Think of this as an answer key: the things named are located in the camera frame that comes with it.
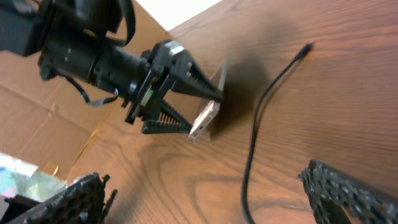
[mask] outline phone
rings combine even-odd
[[[217,71],[210,77],[210,80],[218,87],[219,90],[224,90],[224,84],[227,73],[227,61],[224,59]],[[204,101],[206,106],[200,111],[197,118],[194,120],[191,131],[188,135],[189,141],[195,140],[207,128],[211,120],[218,114],[220,110],[220,103],[214,100]]]

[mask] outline smartphone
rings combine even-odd
[[[227,61],[224,59],[217,71],[210,77],[210,80],[218,87],[219,90],[224,90],[224,84],[226,80],[227,72]],[[217,115],[220,110],[220,103],[214,100],[204,100],[206,105],[200,112],[197,118],[194,120],[191,131],[188,135],[189,141],[195,140],[200,134],[207,128],[211,120]]]

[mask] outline cable connector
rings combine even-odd
[[[304,58],[305,56],[307,56],[307,54],[312,50],[313,48],[313,43],[309,43],[306,44],[296,55],[296,57],[294,58],[294,60],[298,60],[301,58]]]

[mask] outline wood grain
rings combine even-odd
[[[117,109],[69,179],[111,175],[109,189],[120,191],[111,223],[244,223],[240,186],[254,105],[315,41],[267,99],[249,184],[255,221],[314,223],[297,179],[310,159],[398,196],[397,21],[392,0],[224,0],[170,32],[207,73],[229,60],[211,138],[144,136]]]

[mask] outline wooden table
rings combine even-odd
[[[249,183],[257,223],[314,223],[297,174],[321,159],[398,196],[398,2],[223,0],[170,32],[205,72],[229,60],[211,139],[145,136],[117,108],[69,174],[110,174],[111,223],[244,223],[241,180],[259,94],[274,88]]]

